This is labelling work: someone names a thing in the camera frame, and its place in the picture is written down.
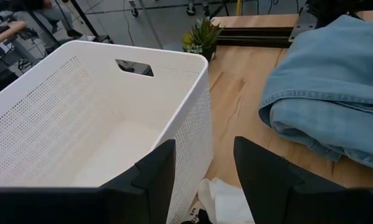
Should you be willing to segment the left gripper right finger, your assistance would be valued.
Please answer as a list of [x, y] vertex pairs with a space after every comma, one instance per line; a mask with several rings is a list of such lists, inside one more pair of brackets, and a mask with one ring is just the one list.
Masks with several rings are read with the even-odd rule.
[[373, 188], [345, 188], [242, 136], [234, 159], [255, 224], [373, 224]]

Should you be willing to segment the blue denim jeans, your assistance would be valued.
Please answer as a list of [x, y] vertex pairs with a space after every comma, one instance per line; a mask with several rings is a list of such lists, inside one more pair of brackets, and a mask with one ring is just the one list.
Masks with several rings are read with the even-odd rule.
[[300, 34], [267, 78], [258, 115], [320, 156], [373, 168], [373, 22], [341, 16]]

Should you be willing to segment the plain white garment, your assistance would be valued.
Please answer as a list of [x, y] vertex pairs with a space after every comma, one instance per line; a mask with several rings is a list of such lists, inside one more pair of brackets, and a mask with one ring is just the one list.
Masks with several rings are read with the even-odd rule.
[[214, 178], [203, 179], [197, 196], [213, 224], [255, 224], [241, 188]]

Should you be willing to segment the grey metal mounting bracket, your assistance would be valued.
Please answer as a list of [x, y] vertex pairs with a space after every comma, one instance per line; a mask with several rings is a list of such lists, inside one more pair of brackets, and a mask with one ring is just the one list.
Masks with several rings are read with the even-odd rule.
[[306, 4], [300, 9], [298, 20], [289, 36], [289, 42], [293, 42], [302, 32], [313, 30], [316, 27], [317, 18], [309, 11], [309, 5]]

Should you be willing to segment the black stand leg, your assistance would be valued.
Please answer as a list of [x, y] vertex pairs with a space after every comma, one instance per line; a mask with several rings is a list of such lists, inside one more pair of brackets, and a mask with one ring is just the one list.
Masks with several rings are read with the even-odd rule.
[[76, 0], [69, 0], [75, 10], [78, 12], [79, 16], [81, 17], [81, 20], [83, 23], [88, 27], [89, 31], [92, 33], [92, 36], [94, 36], [93, 42], [101, 42], [107, 41], [109, 44], [113, 44], [113, 41], [109, 35], [100, 35], [95, 30], [89, 19], [87, 18], [86, 14], [82, 11], [81, 7], [79, 6], [78, 2]]

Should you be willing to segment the black aluminium table frame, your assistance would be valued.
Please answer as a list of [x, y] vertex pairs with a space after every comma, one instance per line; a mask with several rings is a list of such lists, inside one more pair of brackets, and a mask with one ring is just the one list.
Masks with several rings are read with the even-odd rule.
[[294, 41], [292, 27], [227, 27], [217, 45], [288, 49]]

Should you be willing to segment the person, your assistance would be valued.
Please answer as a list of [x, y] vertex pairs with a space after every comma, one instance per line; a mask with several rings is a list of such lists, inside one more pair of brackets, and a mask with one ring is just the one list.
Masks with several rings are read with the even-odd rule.
[[27, 27], [33, 30], [42, 42], [45, 49], [53, 49], [55, 43], [36, 20], [29, 14], [32, 12], [46, 29], [52, 31], [51, 22], [60, 21], [69, 37], [79, 38], [80, 32], [75, 30], [72, 22], [72, 13], [65, 7], [59, 6], [57, 0], [9, 0], [9, 9], [17, 21], [24, 21]]

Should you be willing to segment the white perforated laundry basket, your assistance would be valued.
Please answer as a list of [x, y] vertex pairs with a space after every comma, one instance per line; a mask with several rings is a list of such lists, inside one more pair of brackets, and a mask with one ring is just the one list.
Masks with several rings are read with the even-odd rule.
[[100, 187], [176, 142], [165, 224], [181, 224], [213, 160], [208, 61], [68, 42], [0, 92], [0, 187]]

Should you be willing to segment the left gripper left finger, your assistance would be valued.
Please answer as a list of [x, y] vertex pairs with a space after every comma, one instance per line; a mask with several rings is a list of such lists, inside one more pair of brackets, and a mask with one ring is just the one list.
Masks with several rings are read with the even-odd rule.
[[0, 224], [165, 224], [175, 169], [168, 139], [100, 187], [0, 187]]

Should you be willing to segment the small potted succulent plant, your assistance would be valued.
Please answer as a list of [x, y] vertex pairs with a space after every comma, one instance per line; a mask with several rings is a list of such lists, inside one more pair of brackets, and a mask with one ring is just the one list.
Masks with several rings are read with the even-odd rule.
[[217, 40], [223, 28], [214, 25], [208, 17], [196, 20], [189, 32], [182, 37], [183, 51], [199, 54], [210, 62], [217, 50]]

